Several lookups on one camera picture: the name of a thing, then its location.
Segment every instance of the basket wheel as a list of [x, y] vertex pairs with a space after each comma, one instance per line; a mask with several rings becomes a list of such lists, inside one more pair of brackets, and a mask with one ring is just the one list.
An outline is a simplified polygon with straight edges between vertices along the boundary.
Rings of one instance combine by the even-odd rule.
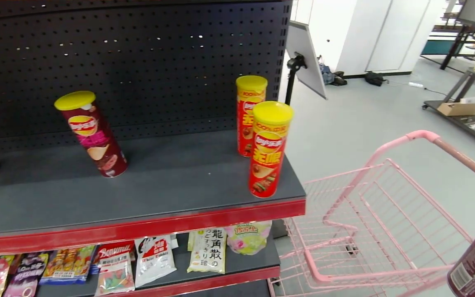
[[346, 245], [346, 251], [349, 253], [349, 255], [357, 255], [358, 254], [358, 248], [354, 244]]
[[[271, 281], [272, 283], [274, 283], [275, 281], [279, 281], [279, 280], [280, 280], [280, 278], [271, 278], [271, 279], [270, 279], [270, 281]], [[274, 284], [277, 285], [277, 286], [280, 286], [280, 282], [275, 282]]]

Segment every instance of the pink shopping basket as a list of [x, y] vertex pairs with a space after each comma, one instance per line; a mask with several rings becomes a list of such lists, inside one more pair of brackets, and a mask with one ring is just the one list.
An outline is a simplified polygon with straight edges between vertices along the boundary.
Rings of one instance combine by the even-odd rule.
[[344, 289], [407, 297], [445, 283], [473, 239], [396, 163], [375, 164], [418, 138], [475, 172], [475, 162], [420, 130], [381, 146], [361, 169], [306, 183], [305, 216], [285, 219], [294, 250], [281, 256], [289, 261], [281, 278], [269, 281], [272, 297]]

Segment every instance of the white wall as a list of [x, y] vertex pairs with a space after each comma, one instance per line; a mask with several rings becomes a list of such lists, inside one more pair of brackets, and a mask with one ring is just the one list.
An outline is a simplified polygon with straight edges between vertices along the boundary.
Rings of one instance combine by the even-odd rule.
[[338, 64], [357, 0], [298, 0], [295, 20], [309, 24], [315, 53], [332, 69]]
[[293, 10], [296, 21], [309, 24], [315, 52], [326, 65], [345, 75], [360, 75], [368, 66], [375, 72], [412, 71], [444, 2], [298, 0]]
[[366, 70], [392, 0], [358, 0], [336, 70], [345, 75]]
[[437, 23], [438, 19], [441, 17], [441, 7], [445, 7], [445, 0], [430, 0], [424, 18], [417, 29], [417, 34], [415, 35], [406, 58], [398, 72], [413, 70], [421, 52], [423, 52], [428, 36], [430, 36], [435, 23]]

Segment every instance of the basket handle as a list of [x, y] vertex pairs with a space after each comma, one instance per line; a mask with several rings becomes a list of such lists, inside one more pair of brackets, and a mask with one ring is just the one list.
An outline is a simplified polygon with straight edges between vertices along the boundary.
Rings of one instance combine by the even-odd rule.
[[373, 165], [373, 163], [383, 154], [385, 151], [392, 149], [398, 145], [401, 145], [403, 143], [413, 141], [415, 139], [419, 138], [424, 138], [430, 141], [431, 143], [437, 145], [441, 149], [443, 149], [445, 152], [450, 154], [452, 157], [456, 158], [459, 162], [463, 163], [466, 167], [468, 167], [470, 170], [475, 172], [475, 162], [471, 160], [471, 158], [468, 158], [466, 155], [463, 153], [460, 153], [458, 150], [456, 150], [452, 145], [447, 143], [446, 141], [443, 141], [441, 137], [433, 132], [426, 131], [426, 130], [417, 130], [411, 133], [408, 133], [407, 135], [404, 135], [403, 137], [396, 139], [394, 141], [390, 141], [383, 146], [379, 147], [376, 151], [375, 154], [369, 159], [368, 163], [366, 163], [366, 167]]
[[383, 144], [381, 147], [379, 147], [375, 153], [369, 158], [368, 162], [366, 165], [364, 165], [364, 168], [361, 171], [358, 172], [358, 174], [354, 177], [354, 179], [351, 181], [349, 186], [345, 188], [345, 190], [340, 194], [338, 197], [337, 201], [333, 204], [333, 206], [326, 212], [326, 215], [324, 216], [324, 220], [327, 220], [331, 214], [334, 212], [336, 207], [342, 203], [345, 197], [349, 196], [351, 192], [354, 190], [355, 186], [360, 183], [360, 181], [364, 178], [366, 175], [369, 167], [371, 167], [375, 161], [377, 161], [383, 153], [386, 151], [397, 147], [399, 145], [405, 144], [407, 142], [413, 141], [415, 139], [420, 139], [424, 138], [430, 141], [431, 143], [437, 145], [441, 149], [443, 149], [445, 152], [450, 154], [452, 157], [456, 158], [459, 162], [463, 163], [466, 167], [470, 168], [472, 171], [475, 172], [475, 162], [465, 156], [464, 154], [458, 152], [454, 147], [452, 147], [450, 144], [448, 144], [446, 141], [443, 141], [441, 137], [433, 132], [426, 131], [426, 130], [417, 130], [411, 133], [408, 133], [407, 135], [404, 135], [403, 137], [400, 137], [398, 139], [392, 140], [388, 143]]

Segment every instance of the power strip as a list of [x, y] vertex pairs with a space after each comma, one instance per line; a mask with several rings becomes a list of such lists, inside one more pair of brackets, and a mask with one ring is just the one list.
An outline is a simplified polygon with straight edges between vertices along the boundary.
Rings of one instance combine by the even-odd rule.
[[408, 84], [409, 84], [410, 86], [416, 87], [416, 88], [423, 88], [423, 87], [424, 87], [424, 85], [423, 85], [422, 83], [416, 83], [416, 82], [411, 82], [411, 81], [410, 81]]

